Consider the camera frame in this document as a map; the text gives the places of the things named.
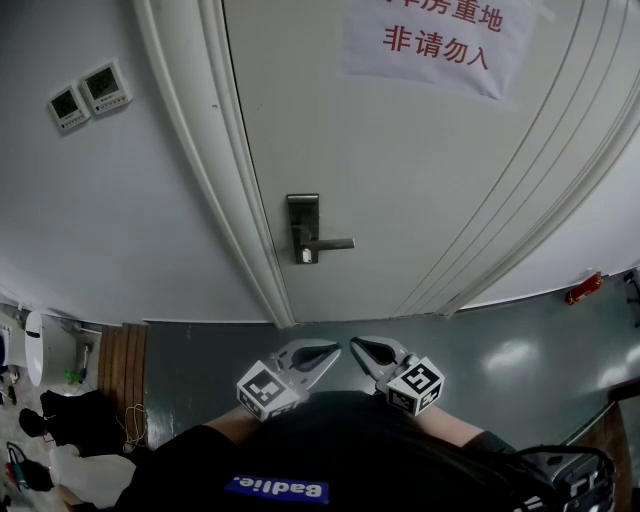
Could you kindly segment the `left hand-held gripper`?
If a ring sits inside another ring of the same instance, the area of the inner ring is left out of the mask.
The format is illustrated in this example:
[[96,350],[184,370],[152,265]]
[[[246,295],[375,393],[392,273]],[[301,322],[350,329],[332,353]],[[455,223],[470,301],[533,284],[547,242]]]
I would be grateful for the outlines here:
[[341,352],[339,344],[328,340],[292,340],[251,366],[236,384],[237,399],[260,422],[290,412],[306,400]]

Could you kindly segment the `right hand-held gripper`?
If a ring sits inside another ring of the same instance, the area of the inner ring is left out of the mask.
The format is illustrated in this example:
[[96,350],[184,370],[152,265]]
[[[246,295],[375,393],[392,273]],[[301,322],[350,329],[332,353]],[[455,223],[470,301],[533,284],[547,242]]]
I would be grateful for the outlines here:
[[356,336],[350,350],[388,405],[415,417],[440,397],[445,376],[427,357],[410,353],[397,340]]

